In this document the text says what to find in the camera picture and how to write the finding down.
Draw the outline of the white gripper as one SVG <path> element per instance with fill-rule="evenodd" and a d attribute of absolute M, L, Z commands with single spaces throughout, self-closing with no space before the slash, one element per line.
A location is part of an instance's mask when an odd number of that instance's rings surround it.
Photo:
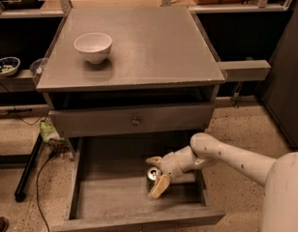
<path fill-rule="evenodd" d="M 148 199 L 150 201 L 158 199 L 170 185 L 170 179 L 177 179 L 184 174 L 179 161 L 174 153 L 169 153 L 164 157 L 151 157 L 145 160 L 149 165 L 159 166 L 162 176 L 157 176 L 155 180 L 147 180 Z"/>

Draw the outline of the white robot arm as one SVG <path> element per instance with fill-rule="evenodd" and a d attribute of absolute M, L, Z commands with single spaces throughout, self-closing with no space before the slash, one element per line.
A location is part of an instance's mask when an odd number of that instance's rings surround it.
<path fill-rule="evenodd" d="M 199 132 L 188 146 L 146 160 L 161 171 L 149 198 L 159 198 L 172 180 L 188 171 L 203 169 L 215 160 L 264 187 L 260 232 L 298 232 L 298 152 L 274 159 Z"/>

